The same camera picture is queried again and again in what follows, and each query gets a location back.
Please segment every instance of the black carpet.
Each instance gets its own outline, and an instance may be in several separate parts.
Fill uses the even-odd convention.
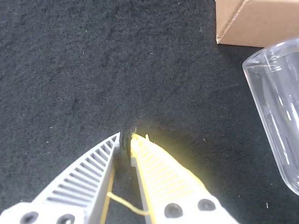
[[[241,67],[257,50],[216,45],[214,0],[2,0],[0,211],[137,126],[240,223],[298,223]],[[114,191],[141,207],[134,169]],[[144,219],[111,202],[107,223]]]

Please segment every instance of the yellow string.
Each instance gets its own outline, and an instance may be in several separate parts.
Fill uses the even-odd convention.
[[[134,205],[132,205],[130,202],[126,201],[125,199],[118,197],[117,195],[113,194],[112,192],[107,193],[107,197],[110,197],[111,199],[115,200],[116,202],[126,206],[128,209],[131,209],[133,212],[135,212],[138,215],[141,216],[148,216],[150,214],[149,211],[143,211],[139,208],[136,208]]]

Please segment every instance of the clear plastic cup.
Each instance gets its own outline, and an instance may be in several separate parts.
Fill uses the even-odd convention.
[[[299,195],[299,38],[256,52],[243,70],[282,179]]]

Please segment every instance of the cardboard box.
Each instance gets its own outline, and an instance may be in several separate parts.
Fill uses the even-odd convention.
[[[216,0],[216,41],[267,47],[299,37],[299,0]]]

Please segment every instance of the screw hole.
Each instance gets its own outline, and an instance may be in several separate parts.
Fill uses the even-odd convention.
[[[32,224],[37,220],[38,213],[36,211],[26,213],[20,220],[20,224]]]
[[[56,224],[73,224],[75,222],[75,217],[71,214],[65,214],[61,216]]]
[[[170,203],[165,207],[164,214],[166,218],[178,218],[183,215],[183,210],[178,204]]]
[[[211,200],[201,199],[198,202],[198,209],[201,211],[213,211],[216,209],[216,206]]]

